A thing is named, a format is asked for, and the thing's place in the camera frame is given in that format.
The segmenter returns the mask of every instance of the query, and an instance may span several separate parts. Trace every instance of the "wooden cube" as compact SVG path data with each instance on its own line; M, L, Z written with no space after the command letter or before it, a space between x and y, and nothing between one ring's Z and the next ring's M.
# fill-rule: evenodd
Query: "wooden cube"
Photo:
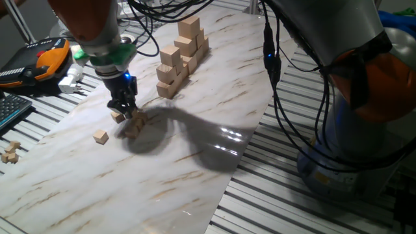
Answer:
M180 73L175 80L173 81L172 84L165 84L162 82L157 83L157 93L159 94L159 96L164 97L164 98L168 98L168 99L172 99L173 96L175 95L177 89L179 88L179 86L182 83L183 80L183 74L184 73Z
M156 68L158 80L165 84L170 84L176 78L176 68L161 64Z
M202 46L195 53L198 65L201 64L203 58L206 56L209 50L208 37L205 37L205 39L206 40L204 40Z
M175 66L176 75L179 75L183 69L183 60L181 58L181 63Z
M173 45L168 45L161 49L161 61L164 65L174 67L181 64L181 52L180 49Z
M183 56L192 57L196 52L196 38L188 39L183 36L178 36L174 43L180 49L181 55Z
M135 118L143 120L143 124L149 120L148 115L145 112L140 111L135 114Z
M209 50L209 40L208 40L208 36L205 36L204 37L204 41L203 41L203 44L202 44L202 49L203 49L203 53L204 53L204 56L206 55L206 53L208 52L208 50Z
M204 42L204 39L205 39L204 37L205 37L205 35L204 35L204 32L203 32L203 28L201 28L200 33L198 33L198 35L196 36L197 49L199 49L202 46L202 44Z
M14 152L16 152L16 149L13 146L7 146L5 151L6 151L6 153L14 153Z
M140 118L136 119L136 127L139 131L142 130L143 126L144 126L144 120Z
M123 114L119 114L117 112L112 111L111 112L111 118L117 123L121 123L125 120L125 117Z
M191 16L177 23L177 28L180 36L194 39L200 33L200 19L197 16Z
M15 149L18 149L18 148L20 148L20 142L18 142L17 140L12 140L10 142L10 146L12 146Z
M142 129L144 125L144 121L142 119L133 118L130 120L129 124L124 130L124 134L128 138L135 139L137 138L140 130Z
M136 111L133 111L131 115L133 116L133 119L141 119L143 120L143 122L146 122L147 120L149 120L148 115L145 112L140 112L137 109Z
M16 153L9 153L8 161L11 163L17 163L19 161L19 155L17 155Z
M183 64L183 70L182 70L181 75L182 75L182 81L184 79L188 78L188 76L189 76L189 67L188 67L188 64L185 64L185 63Z
M8 153L2 154L1 155L1 161L4 162L4 163L8 163L8 156L9 156Z
M193 56L193 57L182 56L182 60L183 60L183 63L188 65L189 74L193 74L196 70L196 67L198 66L198 63L196 62L196 56Z
M98 144L105 144L109 139L108 134L103 130L96 131L93 137L94 137L94 140L96 140Z

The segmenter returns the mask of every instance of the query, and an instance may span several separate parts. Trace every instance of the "white plug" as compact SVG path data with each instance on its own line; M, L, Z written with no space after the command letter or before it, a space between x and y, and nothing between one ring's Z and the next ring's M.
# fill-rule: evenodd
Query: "white plug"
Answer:
M77 81L83 76L83 67L78 64L72 64L68 72L58 84L61 92L64 94L72 94L78 92L81 88L77 86Z
M73 77L75 81L79 81L83 76L84 68L78 64L72 64L71 67L66 72L68 77Z

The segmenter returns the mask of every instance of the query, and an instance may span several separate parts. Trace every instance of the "keyboard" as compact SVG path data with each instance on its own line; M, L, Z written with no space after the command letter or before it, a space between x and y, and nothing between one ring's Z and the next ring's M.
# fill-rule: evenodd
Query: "keyboard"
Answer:
M31 101L22 97L9 94L7 97L0 99L0 129L23 114L30 106Z

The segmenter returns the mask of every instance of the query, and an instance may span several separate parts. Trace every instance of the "metal pole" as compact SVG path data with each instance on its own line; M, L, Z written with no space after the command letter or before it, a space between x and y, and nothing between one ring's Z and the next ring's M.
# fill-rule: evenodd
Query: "metal pole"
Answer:
M382 3L382 0L374 0L374 3L376 4L377 10L380 8L380 5Z
M18 6L14 3L13 0L2 0L3 5L6 7L10 18L12 19L14 25L18 29L21 37L27 44L32 44L36 42L34 36L30 29L28 28L26 21L21 16Z
M250 0L250 6L243 10L244 13L247 14L260 14L257 5L259 4L259 0Z

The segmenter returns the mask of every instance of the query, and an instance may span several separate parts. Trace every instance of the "marble-patterned mat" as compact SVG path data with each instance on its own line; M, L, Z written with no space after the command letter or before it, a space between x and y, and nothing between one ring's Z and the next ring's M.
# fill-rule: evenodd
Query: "marble-patterned mat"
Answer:
M159 58L136 56L137 104L151 118L117 138L109 91L97 87L0 177L0 216L28 233L203 233L272 96L264 18L210 6L199 14L210 53L173 100L158 97ZM296 44L286 31L281 46ZM156 33L173 44L175 24ZM141 50L154 53L148 43ZM94 142L98 129L109 133Z

